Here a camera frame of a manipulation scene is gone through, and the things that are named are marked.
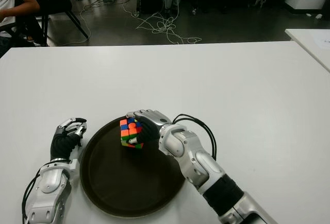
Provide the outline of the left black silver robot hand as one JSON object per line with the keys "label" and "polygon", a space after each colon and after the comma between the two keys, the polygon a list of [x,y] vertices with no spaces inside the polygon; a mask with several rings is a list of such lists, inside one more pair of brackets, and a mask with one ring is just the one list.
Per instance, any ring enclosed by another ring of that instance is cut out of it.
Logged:
{"label": "left black silver robot hand", "polygon": [[68,160],[73,149],[81,146],[81,139],[86,130],[87,120],[84,118],[71,117],[58,125],[50,148],[51,161]]}

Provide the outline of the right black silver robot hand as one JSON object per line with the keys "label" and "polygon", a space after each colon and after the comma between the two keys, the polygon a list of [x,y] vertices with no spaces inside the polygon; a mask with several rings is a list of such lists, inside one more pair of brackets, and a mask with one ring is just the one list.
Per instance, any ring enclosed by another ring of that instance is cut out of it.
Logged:
{"label": "right black silver robot hand", "polygon": [[140,144],[160,138],[160,130],[164,125],[171,124],[171,120],[156,110],[138,110],[126,113],[127,118],[134,118],[142,125],[137,137],[129,139],[129,144]]}

